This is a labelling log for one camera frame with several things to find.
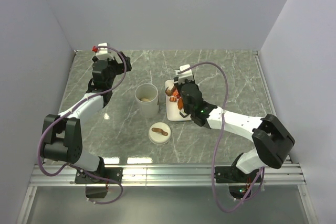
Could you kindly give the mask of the brown sausage piece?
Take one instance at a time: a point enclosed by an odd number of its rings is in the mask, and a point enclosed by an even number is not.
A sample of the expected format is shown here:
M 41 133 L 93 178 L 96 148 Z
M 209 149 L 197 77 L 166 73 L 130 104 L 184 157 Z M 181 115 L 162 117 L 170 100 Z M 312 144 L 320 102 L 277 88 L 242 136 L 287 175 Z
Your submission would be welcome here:
M 179 98 L 177 101 L 177 107 L 179 110 L 183 109 L 183 101 L 182 98 Z

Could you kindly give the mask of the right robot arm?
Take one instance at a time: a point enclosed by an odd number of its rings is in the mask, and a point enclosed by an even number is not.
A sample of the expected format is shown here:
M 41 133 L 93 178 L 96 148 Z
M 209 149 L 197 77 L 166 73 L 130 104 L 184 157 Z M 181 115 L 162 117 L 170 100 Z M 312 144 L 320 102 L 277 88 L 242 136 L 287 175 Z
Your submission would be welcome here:
M 258 170 L 268 166 L 280 169 L 295 145 L 295 140 L 272 114 L 263 118 L 242 115 L 210 104 L 203 99 L 198 85 L 192 78 L 174 78 L 183 107 L 181 116 L 189 116 L 200 127 L 220 130 L 244 137 L 254 144 L 254 149 L 241 153 L 226 171 L 215 171 L 226 183 L 242 183 L 254 179 Z

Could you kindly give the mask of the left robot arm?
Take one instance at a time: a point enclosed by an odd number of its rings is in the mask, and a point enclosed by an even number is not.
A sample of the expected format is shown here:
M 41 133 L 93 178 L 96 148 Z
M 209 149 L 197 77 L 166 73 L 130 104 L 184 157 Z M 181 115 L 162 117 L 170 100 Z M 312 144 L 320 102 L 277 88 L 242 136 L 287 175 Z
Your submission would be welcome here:
M 102 157 L 83 150 L 81 127 L 92 115 L 106 107 L 113 90 L 119 86 L 114 83 L 116 76 L 123 78 L 131 71 L 131 59 L 118 51 L 115 58 L 100 59 L 93 56 L 92 77 L 83 98 L 68 110 L 57 115 L 48 115 L 44 119 L 43 132 L 37 147 L 37 164 L 47 176 L 56 176 L 43 168 L 43 159 L 62 161 L 77 170 L 87 173 L 94 183 L 102 182 L 106 177 Z

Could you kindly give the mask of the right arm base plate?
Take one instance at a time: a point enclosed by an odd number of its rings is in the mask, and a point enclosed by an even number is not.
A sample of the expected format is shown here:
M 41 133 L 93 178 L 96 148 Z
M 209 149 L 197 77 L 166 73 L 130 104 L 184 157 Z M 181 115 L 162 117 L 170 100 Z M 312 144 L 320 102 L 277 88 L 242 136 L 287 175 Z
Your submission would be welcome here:
M 218 184 L 222 183 L 251 183 L 256 177 L 258 169 L 249 174 L 245 174 L 236 166 L 215 166 L 215 180 Z

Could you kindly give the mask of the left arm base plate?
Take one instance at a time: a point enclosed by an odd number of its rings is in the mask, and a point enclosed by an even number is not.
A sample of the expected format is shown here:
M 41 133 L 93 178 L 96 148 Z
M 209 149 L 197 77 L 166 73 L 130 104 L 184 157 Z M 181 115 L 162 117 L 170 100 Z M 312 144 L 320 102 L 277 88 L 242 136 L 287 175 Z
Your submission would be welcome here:
M 78 170 L 75 176 L 75 184 L 106 184 L 110 183 L 110 180 L 121 183 L 122 175 L 122 167 L 105 167 L 96 172 L 80 172 Z

